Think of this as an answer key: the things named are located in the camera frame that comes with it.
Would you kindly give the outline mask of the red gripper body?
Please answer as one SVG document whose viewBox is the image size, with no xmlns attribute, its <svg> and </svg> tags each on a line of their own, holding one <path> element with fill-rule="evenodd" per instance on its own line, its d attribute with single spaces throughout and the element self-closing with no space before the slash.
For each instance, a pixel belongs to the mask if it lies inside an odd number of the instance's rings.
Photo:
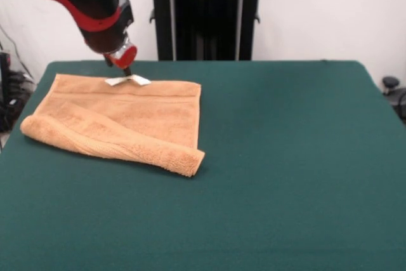
<svg viewBox="0 0 406 271">
<path fill-rule="evenodd" d="M 108 56 L 114 66 L 125 69 L 132 64 L 137 51 L 137 47 L 133 43 L 124 43 L 118 51 L 103 56 Z"/>
</svg>

